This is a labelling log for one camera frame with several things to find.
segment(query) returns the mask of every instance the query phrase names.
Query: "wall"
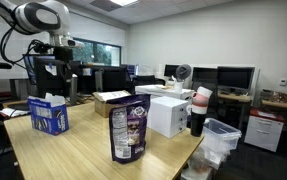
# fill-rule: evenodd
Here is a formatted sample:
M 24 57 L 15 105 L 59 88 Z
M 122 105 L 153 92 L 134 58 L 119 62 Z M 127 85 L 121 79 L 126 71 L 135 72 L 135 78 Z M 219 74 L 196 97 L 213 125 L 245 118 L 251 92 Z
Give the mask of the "wall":
M 20 4 L 28 2 L 26 0 L 12 0 L 11 2 Z M 87 17 L 87 10 L 82 8 L 71 7 L 71 29 L 70 33 L 74 37 L 83 39 L 104 42 L 122 46 L 122 50 L 126 51 L 126 28 L 127 25 L 119 23 L 115 20 L 109 20 L 106 17 L 97 15 L 95 19 Z M 9 29 L 9 26 L 0 17 L 0 41 L 3 34 Z M 9 40 L 6 55 L 10 59 L 19 59 L 26 52 L 26 48 L 32 39 L 39 39 L 43 42 L 48 42 L 48 33 L 40 33 L 33 36 L 24 36 L 13 32 Z M 126 52 L 122 53 L 122 58 L 126 59 Z M 27 78 L 27 73 L 24 69 L 14 66 L 11 70 L 0 70 L 0 91 L 9 90 L 9 83 L 5 79 L 9 78 Z
M 129 63 L 162 76 L 164 64 L 255 65 L 257 89 L 287 91 L 287 0 L 238 0 L 134 24 Z

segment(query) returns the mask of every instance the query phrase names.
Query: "desk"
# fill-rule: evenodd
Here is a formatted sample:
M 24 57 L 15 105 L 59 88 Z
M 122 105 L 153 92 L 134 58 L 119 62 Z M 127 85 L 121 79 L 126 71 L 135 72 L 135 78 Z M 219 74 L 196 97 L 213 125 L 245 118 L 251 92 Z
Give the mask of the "desk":
M 30 116 L 4 122 L 25 179 L 174 179 L 203 140 L 189 130 L 168 139 L 147 128 L 137 161 L 112 161 L 108 119 L 94 103 L 68 108 L 70 130 L 58 136 L 32 129 Z
M 251 102 L 251 97 L 244 95 L 236 96 L 235 94 L 222 94 L 220 92 L 218 92 L 217 96 L 218 98 L 222 99 L 235 100 L 242 104 L 241 114 L 239 117 L 239 127 L 238 127 L 238 129 L 241 130 L 244 121 L 246 105 L 248 105 Z
M 281 103 L 281 102 L 272 102 L 272 101 L 268 101 L 268 100 L 263 100 L 262 104 L 267 105 L 267 106 L 287 108 L 287 103 Z

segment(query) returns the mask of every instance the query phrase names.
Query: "ceiling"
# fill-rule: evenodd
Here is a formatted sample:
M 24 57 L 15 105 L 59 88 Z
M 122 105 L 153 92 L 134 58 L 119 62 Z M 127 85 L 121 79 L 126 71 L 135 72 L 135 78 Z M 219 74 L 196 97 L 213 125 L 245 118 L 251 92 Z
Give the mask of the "ceiling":
M 233 0 L 139 0 L 139 3 L 121 7 L 110 12 L 91 5 L 90 3 L 95 0 L 65 1 L 119 20 L 126 24 L 134 24 L 195 9 L 214 6 Z

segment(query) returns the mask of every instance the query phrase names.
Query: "purple snack bag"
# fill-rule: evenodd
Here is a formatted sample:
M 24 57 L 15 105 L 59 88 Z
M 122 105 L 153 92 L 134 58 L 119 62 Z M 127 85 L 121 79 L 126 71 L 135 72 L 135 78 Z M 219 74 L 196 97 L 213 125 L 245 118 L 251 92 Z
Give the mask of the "purple snack bag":
M 126 164 L 139 159 L 145 151 L 150 95 L 126 96 L 109 101 L 122 107 L 109 114 L 112 160 Z

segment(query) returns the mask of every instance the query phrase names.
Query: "clear plastic bin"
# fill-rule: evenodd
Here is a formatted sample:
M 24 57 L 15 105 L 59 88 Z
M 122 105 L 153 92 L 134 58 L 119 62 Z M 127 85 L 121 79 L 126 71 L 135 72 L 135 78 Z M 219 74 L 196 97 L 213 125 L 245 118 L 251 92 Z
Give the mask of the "clear plastic bin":
M 237 142 L 242 136 L 240 130 L 224 124 L 213 118 L 207 118 L 203 127 L 204 139 L 202 146 L 218 153 L 229 153 L 236 149 Z

